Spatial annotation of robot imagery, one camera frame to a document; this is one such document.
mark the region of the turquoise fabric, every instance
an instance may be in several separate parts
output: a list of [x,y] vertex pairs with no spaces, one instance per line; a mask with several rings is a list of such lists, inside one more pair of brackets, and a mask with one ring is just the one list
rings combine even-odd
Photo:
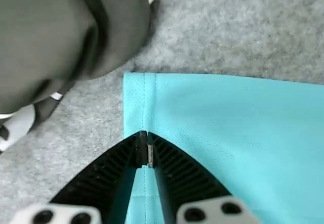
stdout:
[[[263,223],[324,223],[323,85],[130,73],[124,129],[180,147]],[[152,169],[137,171],[127,223],[164,223]]]

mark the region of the screw hole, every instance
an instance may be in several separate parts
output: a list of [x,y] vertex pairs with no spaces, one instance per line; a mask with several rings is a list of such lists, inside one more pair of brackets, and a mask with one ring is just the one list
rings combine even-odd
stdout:
[[242,212],[241,208],[234,203],[225,203],[222,205],[222,211],[225,214],[239,214]]
[[51,221],[53,213],[50,210],[43,210],[39,212],[33,219],[33,224],[47,224]]
[[71,224],[89,224],[91,221],[91,216],[87,213],[80,213],[73,217]]
[[186,212],[184,213],[184,218],[186,221],[202,221],[206,218],[205,213],[198,208],[189,208],[186,210]]

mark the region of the white strap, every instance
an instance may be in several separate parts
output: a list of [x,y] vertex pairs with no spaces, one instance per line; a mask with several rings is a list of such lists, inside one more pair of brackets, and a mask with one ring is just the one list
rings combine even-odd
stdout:
[[25,136],[35,122],[34,105],[28,105],[18,110],[13,117],[4,123],[4,127],[9,131],[7,140],[0,137],[0,151],[5,151]]
[[59,93],[53,93],[51,95],[51,98],[52,99],[55,99],[55,100],[61,100],[62,97],[63,97],[63,95],[62,94],[59,94]]
[[0,114],[0,119],[8,119],[11,116],[13,116],[15,113],[12,113],[12,114]]

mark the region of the dark green garment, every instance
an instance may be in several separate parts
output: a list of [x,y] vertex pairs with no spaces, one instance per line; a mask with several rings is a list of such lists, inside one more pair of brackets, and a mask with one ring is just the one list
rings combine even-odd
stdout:
[[36,103],[42,119],[52,93],[132,57],[150,18],[148,0],[0,0],[0,12],[0,114]]

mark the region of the gray carpet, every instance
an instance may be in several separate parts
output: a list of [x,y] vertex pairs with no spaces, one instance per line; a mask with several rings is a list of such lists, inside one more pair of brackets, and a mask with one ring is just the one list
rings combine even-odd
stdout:
[[137,57],[79,82],[52,117],[0,156],[0,223],[46,202],[123,138],[125,71],[219,73],[324,84],[324,0],[160,0]]

